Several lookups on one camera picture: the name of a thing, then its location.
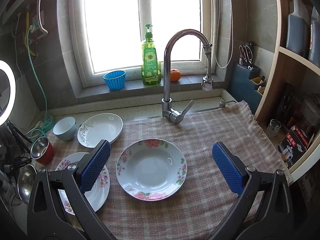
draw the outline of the red metal bowl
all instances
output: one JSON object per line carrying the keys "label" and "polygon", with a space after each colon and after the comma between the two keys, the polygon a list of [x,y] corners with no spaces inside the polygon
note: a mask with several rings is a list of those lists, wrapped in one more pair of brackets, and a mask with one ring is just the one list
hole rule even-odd
{"label": "red metal bowl", "polygon": [[38,163],[47,164],[53,157],[53,147],[47,137],[40,137],[31,147],[31,158]]}

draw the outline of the blue ribbed bowl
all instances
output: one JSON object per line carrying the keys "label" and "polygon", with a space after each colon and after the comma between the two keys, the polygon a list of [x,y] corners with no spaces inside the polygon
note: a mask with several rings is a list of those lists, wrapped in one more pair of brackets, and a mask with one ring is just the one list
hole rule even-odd
{"label": "blue ribbed bowl", "polygon": [[116,70],[103,76],[110,90],[119,90],[124,87],[125,71]]}

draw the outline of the green bottle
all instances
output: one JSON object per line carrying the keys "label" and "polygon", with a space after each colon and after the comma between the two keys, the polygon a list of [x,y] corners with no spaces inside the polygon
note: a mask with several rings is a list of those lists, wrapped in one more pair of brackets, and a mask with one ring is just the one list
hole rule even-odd
{"label": "green bottle", "polygon": [[161,63],[158,62],[152,32],[150,32],[152,25],[146,24],[145,27],[147,32],[144,34],[145,40],[142,42],[142,82],[146,86],[154,86],[161,82]]}

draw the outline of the window pane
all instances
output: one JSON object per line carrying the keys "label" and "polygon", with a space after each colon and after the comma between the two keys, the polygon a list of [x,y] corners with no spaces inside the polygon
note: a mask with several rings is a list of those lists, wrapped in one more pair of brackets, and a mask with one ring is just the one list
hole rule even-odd
{"label": "window pane", "polygon": [[140,65],[138,0],[84,0],[94,72]]}
{"label": "window pane", "polygon": [[[200,31],[200,0],[151,0],[153,38],[159,59],[163,61],[164,49],[170,38],[178,31]],[[200,41],[187,35],[176,42],[171,60],[199,60]]]}

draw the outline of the faucet spout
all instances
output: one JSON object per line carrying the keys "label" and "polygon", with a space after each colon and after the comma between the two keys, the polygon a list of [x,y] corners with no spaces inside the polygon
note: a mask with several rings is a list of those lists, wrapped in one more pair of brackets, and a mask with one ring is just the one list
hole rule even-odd
{"label": "faucet spout", "polygon": [[193,103],[189,104],[188,107],[182,112],[178,112],[171,107],[172,99],[170,98],[170,69],[171,69],[171,51],[174,44],[183,36],[194,35],[199,38],[203,44],[203,51],[207,57],[208,67],[207,74],[203,78],[202,88],[203,90],[212,90],[212,78],[211,78],[211,47],[212,44],[208,42],[206,37],[199,31],[193,29],[187,29],[177,32],[168,42],[164,50],[164,92],[162,98],[162,117],[168,117],[172,122],[178,124],[182,121],[184,115],[192,106]]}

